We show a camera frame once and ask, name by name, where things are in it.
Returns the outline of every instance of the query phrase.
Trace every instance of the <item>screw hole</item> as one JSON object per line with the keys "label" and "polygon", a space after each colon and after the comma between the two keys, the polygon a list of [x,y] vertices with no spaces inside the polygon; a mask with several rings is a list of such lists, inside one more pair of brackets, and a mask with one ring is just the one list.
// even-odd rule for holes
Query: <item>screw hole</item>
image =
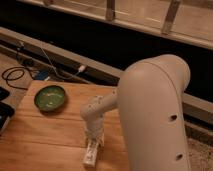
{"label": "screw hole", "polygon": [[175,158],[176,161],[179,161],[183,158],[183,154],[178,154]]}
{"label": "screw hole", "polygon": [[177,119],[177,115],[172,115],[172,116],[170,116],[170,121],[172,122],[172,121],[175,121]]}

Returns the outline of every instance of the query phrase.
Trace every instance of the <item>wall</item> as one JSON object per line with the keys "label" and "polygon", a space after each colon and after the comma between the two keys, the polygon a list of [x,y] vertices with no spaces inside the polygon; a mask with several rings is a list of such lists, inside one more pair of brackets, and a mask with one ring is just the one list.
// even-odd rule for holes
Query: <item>wall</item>
{"label": "wall", "polygon": [[0,25],[120,69],[160,54],[178,55],[192,72],[187,92],[213,101],[211,50],[14,0],[1,2]]}

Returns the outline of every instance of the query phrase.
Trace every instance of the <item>black cable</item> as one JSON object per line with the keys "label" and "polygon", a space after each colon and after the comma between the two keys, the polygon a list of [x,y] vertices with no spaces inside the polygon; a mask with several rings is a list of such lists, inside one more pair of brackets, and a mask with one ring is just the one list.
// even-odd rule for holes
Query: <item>black cable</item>
{"label": "black cable", "polygon": [[[12,67],[12,68],[8,68],[6,69],[2,74],[1,74],[1,77],[3,80],[6,81],[7,85],[9,87],[12,87],[12,88],[16,88],[16,89],[21,89],[21,90],[28,90],[27,88],[25,87],[18,87],[18,86],[14,86],[14,85],[11,85],[9,83],[9,81],[16,81],[20,78],[22,78],[25,74],[25,71],[27,71],[30,75],[30,77],[33,79],[33,75],[31,72],[33,72],[34,70],[30,70],[29,68],[26,68],[26,67]],[[13,78],[10,78],[10,76],[15,73],[15,72],[21,72],[21,74],[17,77],[13,77]]]}

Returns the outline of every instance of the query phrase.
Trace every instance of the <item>white object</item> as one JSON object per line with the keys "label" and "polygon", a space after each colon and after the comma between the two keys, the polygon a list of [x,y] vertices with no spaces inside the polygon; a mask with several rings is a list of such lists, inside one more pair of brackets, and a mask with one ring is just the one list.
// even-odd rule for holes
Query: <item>white object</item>
{"label": "white object", "polygon": [[117,90],[82,107],[86,132],[99,139],[103,113],[118,107],[132,171],[190,171],[181,103],[189,80],[189,67],[177,56],[136,62]]}

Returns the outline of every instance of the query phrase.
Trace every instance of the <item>wooden surface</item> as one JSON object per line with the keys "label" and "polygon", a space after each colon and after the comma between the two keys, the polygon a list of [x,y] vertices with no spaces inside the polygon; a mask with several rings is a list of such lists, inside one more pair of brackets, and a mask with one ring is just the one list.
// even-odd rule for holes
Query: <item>wooden surface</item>
{"label": "wooden surface", "polygon": [[[64,87],[67,103],[57,112],[42,114],[34,105],[34,96],[42,87],[53,84]],[[105,147],[96,168],[82,165],[86,149],[80,107],[94,95],[112,90],[97,85],[33,81],[0,138],[0,171],[129,170],[117,110],[106,114]]]}

